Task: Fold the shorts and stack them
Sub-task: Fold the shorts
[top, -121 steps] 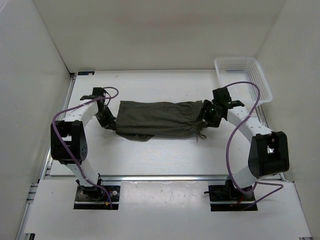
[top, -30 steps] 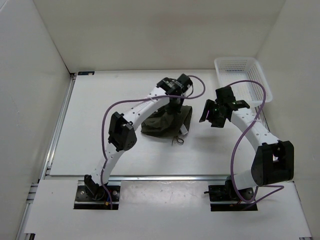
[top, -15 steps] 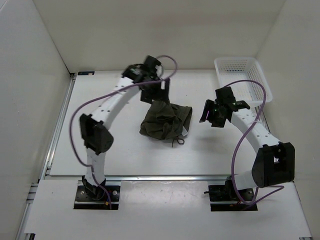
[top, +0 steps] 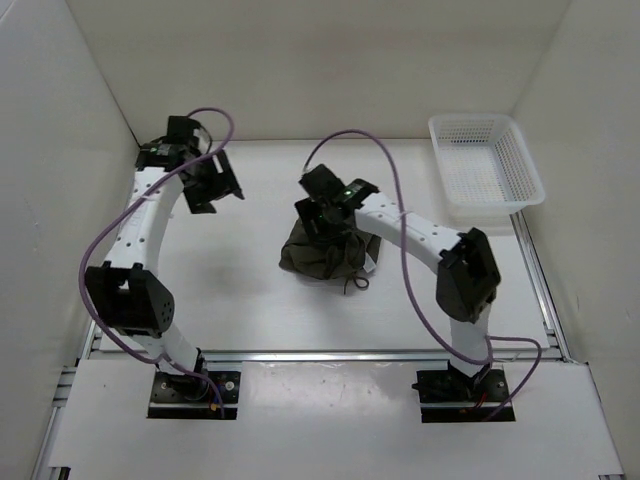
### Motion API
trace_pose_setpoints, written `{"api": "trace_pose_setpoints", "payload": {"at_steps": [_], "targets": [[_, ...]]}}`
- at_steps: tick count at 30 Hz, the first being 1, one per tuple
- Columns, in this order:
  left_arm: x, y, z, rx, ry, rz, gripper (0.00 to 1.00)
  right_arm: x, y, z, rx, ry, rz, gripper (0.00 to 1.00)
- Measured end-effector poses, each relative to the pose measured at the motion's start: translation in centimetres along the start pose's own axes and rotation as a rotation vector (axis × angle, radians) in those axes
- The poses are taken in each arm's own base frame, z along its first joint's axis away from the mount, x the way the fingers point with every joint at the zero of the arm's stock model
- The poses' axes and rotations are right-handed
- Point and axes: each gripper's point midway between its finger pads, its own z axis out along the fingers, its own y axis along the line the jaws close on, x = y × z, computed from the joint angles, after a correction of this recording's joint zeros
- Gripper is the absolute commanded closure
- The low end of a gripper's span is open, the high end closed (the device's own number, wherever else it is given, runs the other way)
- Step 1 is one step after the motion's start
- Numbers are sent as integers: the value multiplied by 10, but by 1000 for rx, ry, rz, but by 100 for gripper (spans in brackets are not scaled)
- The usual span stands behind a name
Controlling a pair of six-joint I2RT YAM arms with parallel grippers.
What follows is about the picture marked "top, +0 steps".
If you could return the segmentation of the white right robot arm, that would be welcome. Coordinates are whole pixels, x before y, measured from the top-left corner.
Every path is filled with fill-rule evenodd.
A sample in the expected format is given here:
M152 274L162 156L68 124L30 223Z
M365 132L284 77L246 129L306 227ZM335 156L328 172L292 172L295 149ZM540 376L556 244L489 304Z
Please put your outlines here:
M299 180L307 197L295 204L309 239L335 242L351 232L372 234L413 256L436 277L435 299L449 318L451 341L429 332L450 354L449 387L470 400L486 384L492 353L488 343L491 305L501 275L486 234L473 228L460 232L400 208L379 188L363 179L349 184L320 164Z

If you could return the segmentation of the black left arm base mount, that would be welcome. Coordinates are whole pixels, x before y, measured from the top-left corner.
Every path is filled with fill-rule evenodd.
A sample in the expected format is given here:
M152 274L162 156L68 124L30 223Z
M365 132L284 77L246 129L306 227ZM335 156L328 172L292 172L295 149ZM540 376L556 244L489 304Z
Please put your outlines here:
M210 380L218 388L220 398L204 380L156 371L147 417L171 420L236 420L241 372L211 370L208 367L206 370Z

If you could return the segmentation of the olive green shorts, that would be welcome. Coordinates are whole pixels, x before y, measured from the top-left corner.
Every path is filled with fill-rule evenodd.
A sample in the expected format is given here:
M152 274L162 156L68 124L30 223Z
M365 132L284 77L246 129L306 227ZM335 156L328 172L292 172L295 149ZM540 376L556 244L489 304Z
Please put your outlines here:
M328 244L313 243L298 219L281 248L279 267L319 281L343 281L343 294L349 286L366 291L376 269L382 239L360 230L348 232Z

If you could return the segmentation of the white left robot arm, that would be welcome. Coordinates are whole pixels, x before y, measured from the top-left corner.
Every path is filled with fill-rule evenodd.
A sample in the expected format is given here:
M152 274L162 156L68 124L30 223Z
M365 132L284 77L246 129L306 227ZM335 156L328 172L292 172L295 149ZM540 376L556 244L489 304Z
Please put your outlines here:
M162 283L159 256L179 199L193 214L213 214L214 202L244 194L220 143L190 112L171 116L164 135L143 144L125 210L89 245L79 290L90 316L123 351L175 377L188 400L206 395L210 377L201 351L174 322L175 298Z

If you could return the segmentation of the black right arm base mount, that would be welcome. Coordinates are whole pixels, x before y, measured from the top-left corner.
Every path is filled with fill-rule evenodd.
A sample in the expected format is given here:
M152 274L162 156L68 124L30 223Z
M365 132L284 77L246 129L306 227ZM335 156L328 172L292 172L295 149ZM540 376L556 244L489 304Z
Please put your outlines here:
M503 369L484 368L467 378L451 365L418 370L417 392L423 423L514 422L516 415Z

